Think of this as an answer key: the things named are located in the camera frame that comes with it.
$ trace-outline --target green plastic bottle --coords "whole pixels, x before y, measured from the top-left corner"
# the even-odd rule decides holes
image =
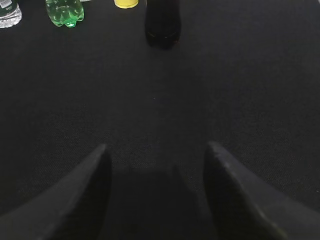
[[[45,0],[46,10],[54,25],[74,28],[85,16],[80,0]]]

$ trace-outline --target dark bottle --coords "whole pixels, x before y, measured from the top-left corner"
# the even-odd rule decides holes
[[[169,49],[176,44],[181,33],[179,0],[146,0],[144,30],[150,46]]]

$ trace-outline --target table surface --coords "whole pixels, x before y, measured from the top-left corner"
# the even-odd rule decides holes
[[[152,205],[144,188],[173,196],[165,201],[177,222],[183,214],[173,209],[186,199],[179,197],[193,196],[185,208],[195,202],[203,221],[193,234],[210,239],[202,185],[209,140],[320,210],[317,0],[181,0],[181,39],[169,51],[147,46],[143,1],[126,10],[112,0],[83,6],[84,21],[69,29],[50,22],[44,3],[21,1],[22,21],[0,30],[0,214],[107,143],[115,181],[106,224],[113,227],[101,239],[120,232],[144,239],[139,224],[152,216],[133,227],[136,213],[123,210],[139,212],[140,200],[125,200],[130,194]],[[172,187],[177,176],[184,193]],[[177,239],[188,224],[167,234]]]

